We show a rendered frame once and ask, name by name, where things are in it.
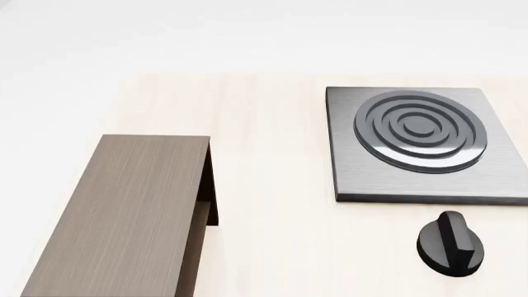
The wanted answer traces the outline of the black round stove burner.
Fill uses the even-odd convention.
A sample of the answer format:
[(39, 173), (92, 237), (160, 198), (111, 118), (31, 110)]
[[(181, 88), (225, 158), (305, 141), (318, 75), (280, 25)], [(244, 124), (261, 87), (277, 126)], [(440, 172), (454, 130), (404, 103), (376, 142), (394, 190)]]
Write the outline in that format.
[(461, 103), (425, 91), (391, 91), (358, 108), (354, 132), (369, 153), (411, 172), (458, 172), (488, 146), (483, 122)]

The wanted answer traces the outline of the black stove knob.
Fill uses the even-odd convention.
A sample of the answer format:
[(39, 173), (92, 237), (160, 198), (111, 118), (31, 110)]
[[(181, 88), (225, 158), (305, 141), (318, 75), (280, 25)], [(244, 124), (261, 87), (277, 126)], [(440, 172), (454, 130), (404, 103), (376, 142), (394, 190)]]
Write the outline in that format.
[(417, 237), (417, 253), (433, 271), (444, 276), (465, 277), (481, 266), (484, 248), (460, 212), (441, 212), (424, 225)]

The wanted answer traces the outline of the brown wooden cabinet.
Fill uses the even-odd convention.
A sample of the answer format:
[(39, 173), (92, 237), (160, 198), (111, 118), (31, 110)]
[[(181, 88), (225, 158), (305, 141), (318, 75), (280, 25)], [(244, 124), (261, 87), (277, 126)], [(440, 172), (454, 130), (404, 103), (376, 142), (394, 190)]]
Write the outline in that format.
[(218, 223), (208, 137), (103, 135), (21, 297), (194, 297)]

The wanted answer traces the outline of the grey metal stove plate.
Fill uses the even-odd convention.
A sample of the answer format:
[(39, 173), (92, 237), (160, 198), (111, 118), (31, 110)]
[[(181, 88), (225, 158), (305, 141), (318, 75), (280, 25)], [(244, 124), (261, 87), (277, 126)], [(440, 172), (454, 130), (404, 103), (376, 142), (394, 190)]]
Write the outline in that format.
[[(358, 108), (391, 91), (425, 91), (469, 108), (482, 122), (488, 146), (464, 170), (411, 172), (378, 159), (354, 132)], [(332, 174), (339, 202), (399, 202), (446, 205), (528, 205), (528, 167), (477, 88), (328, 87), (325, 96)]]

